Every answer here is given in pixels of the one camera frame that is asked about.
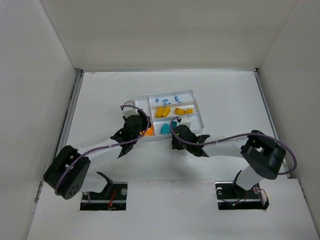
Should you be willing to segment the teal long duplo brick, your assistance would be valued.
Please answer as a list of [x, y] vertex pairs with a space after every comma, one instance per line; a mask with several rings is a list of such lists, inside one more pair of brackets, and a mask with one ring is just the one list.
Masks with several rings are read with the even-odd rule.
[[172, 125], [172, 128], [176, 128], [177, 127], [177, 122], [173, 121], [171, 125]]

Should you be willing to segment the orange half-round lego piece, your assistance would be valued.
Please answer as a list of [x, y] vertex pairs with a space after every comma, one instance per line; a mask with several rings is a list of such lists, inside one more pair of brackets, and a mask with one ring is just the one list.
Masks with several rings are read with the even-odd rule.
[[154, 136], [154, 135], [155, 135], [155, 130], [154, 130], [153, 125], [151, 125], [151, 127], [148, 128], [147, 130], [141, 131], [139, 134], [140, 134], [141, 136], [143, 135], [144, 137]]

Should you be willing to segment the teal rounded duplo block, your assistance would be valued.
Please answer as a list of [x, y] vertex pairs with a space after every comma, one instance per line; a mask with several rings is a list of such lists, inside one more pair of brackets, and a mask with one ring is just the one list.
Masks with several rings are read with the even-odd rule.
[[160, 130], [160, 133], [162, 135], [170, 134], [171, 133], [170, 125], [167, 123], [163, 124]]

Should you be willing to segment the yellow long duplo brick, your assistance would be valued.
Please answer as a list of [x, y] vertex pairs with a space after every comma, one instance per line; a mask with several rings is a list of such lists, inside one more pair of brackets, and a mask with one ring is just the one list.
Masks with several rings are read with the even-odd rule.
[[176, 115], [179, 115], [179, 116], [180, 115], [186, 115], [187, 114], [187, 110], [176, 107], [175, 110], [174, 110], [174, 113]]

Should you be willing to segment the yellow small duplo brick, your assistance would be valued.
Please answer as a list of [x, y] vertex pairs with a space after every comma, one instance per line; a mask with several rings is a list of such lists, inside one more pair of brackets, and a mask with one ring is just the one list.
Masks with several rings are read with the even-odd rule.
[[193, 113], [193, 109], [192, 109], [192, 108], [188, 108], [188, 109], [186, 110], [186, 113], [187, 113], [187, 114], [192, 114], [192, 113]]

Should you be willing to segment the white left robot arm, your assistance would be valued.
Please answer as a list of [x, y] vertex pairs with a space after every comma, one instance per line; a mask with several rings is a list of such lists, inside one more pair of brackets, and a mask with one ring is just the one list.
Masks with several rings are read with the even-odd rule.
[[131, 115], [125, 118], [123, 127], [104, 142], [79, 149], [66, 145], [45, 171], [44, 182], [65, 200], [78, 192], [102, 192], [105, 186], [88, 173], [89, 169], [128, 154], [142, 137], [141, 133], [150, 127], [149, 116]]

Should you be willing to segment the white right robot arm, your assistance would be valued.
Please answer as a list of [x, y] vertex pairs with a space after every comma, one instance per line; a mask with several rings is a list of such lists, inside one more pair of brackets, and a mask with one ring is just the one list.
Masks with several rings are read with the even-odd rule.
[[227, 140], [207, 141], [208, 134], [196, 135], [187, 125], [179, 125], [172, 130], [171, 146], [174, 150], [186, 150], [196, 157], [242, 158], [248, 166], [233, 180], [236, 188], [249, 191], [264, 179], [275, 180], [287, 151], [273, 138], [258, 130], [248, 135]]

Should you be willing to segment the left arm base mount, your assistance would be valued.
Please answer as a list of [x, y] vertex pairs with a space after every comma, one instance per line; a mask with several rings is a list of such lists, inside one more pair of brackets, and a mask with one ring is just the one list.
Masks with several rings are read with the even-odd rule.
[[103, 179], [100, 192], [83, 192], [80, 211], [125, 211], [127, 208], [128, 182], [114, 182], [104, 173], [97, 171]]

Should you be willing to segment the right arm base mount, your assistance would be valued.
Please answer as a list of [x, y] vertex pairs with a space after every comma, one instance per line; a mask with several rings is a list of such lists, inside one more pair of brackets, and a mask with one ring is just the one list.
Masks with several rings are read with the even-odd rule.
[[241, 171], [233, 181], [216, 181], [215, 190], [219, 210], [267, 210], [270, 201], [266, 191], [260, 188], [259, 183], [250, 190], [236, 185]]

